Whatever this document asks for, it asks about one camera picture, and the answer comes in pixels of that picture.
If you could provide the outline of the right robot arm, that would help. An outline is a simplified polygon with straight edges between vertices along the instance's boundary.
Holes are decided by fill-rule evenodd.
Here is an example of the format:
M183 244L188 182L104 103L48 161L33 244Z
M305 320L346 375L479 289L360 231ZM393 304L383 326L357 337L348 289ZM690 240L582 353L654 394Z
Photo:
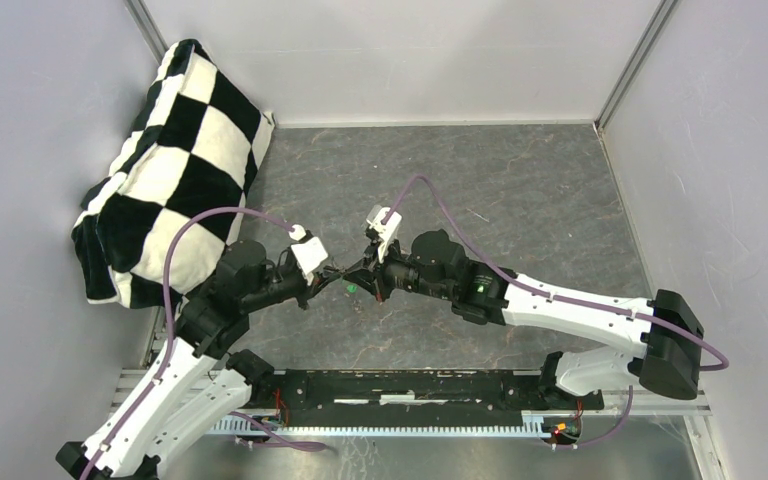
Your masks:
M600 390L642 387L675 400L698 394L704 330L683 297L610 297L540 283L471 259L443 230L419 235L408 252L374 240L346 280L385 301L395 290L450 303L477 324L526 326L586 338L598 348L547 356L540 400L562 408Z

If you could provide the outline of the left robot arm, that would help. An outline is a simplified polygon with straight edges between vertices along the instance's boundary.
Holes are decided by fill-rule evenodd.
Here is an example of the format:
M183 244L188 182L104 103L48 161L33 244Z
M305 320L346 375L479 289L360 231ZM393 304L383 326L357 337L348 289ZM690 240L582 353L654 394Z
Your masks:
M328 253L319 238L306 235L285 253L275 264L256 241L228 247L123 404L86 440L65 443L57 464L73 479L160 479L232 411L266 405L273 367L232 346L251 313L288 300L306 306L332 280L320 269Z

